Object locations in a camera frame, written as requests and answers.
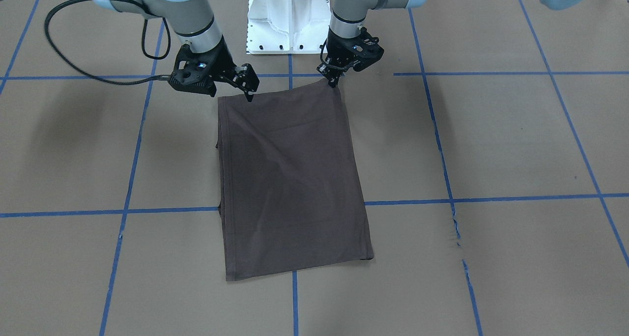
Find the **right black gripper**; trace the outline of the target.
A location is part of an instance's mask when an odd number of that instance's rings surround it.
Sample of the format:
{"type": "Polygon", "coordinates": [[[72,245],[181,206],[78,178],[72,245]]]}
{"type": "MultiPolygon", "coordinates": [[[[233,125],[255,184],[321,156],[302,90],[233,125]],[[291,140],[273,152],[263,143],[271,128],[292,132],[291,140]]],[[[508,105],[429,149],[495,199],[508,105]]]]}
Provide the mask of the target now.
{"type": "Polygon", "coordinates": [[[180,47],[168,84],[177,91],[216,96],[215,83],[229,84],[240,89],[245,99],[252,102],[258,91],[260,79],[253,65],[236,66],[222,37],[213,49],[195,53],[191,43],[180,47]]]}

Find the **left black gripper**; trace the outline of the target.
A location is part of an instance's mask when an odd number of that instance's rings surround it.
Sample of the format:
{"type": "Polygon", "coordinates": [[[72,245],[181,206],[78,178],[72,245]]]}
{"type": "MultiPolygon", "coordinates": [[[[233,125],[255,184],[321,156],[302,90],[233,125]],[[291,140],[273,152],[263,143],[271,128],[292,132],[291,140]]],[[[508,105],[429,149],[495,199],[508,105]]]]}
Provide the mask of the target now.
{"type": "Polygon", "coordinates": [[[379,38],[371,36],[366,28],[359,28],[359,34],[351,38],[343,38],[330,30],[323,46],[327,54],[323,56],[323,51],[320,52],[317,71],[325,76],[332,89],[337,87],[344,72],[350,69],[361,72],[384,55],[379,38]]]}

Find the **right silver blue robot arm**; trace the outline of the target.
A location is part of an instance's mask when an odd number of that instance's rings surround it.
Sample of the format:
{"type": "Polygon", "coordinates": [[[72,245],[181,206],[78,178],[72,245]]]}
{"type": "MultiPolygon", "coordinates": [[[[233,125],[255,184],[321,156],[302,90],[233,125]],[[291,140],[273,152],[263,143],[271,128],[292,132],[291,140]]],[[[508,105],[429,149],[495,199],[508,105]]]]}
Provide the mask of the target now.
{"type": "Polygon", "coordinates": [[[252,101],[260,81],[252,65],[234,63],[209,0],[99,0],[101,7],[164,18],[182,43],[167,81],[177,91],[215,96],[216,83],[252,101]]]}

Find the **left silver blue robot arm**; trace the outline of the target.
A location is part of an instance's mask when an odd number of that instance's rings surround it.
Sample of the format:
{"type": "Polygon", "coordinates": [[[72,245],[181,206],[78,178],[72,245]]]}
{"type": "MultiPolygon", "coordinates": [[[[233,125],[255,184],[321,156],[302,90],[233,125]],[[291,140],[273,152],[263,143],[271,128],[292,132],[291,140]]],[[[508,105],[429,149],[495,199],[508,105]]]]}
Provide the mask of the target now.
{"type": "Polygon", "coordinates": [[[411,9],[427,0],[333,0],[328,34],[319,54],[317,71],[334,89],[350,69],[361,72],[380,61],[384,49],[364,20],[370,10],[411,9]]]}

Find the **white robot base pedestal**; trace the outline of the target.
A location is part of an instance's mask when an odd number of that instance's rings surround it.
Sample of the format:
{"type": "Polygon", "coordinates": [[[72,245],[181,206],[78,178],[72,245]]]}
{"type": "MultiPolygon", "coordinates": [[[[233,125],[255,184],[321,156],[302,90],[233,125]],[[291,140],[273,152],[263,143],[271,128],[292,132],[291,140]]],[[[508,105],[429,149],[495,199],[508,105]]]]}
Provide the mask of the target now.
{"type": "Polygon", "coordinates": [[[321,52],[332,15],[330,0],[248,0],[248,3],[247,54],[321,52]]]}

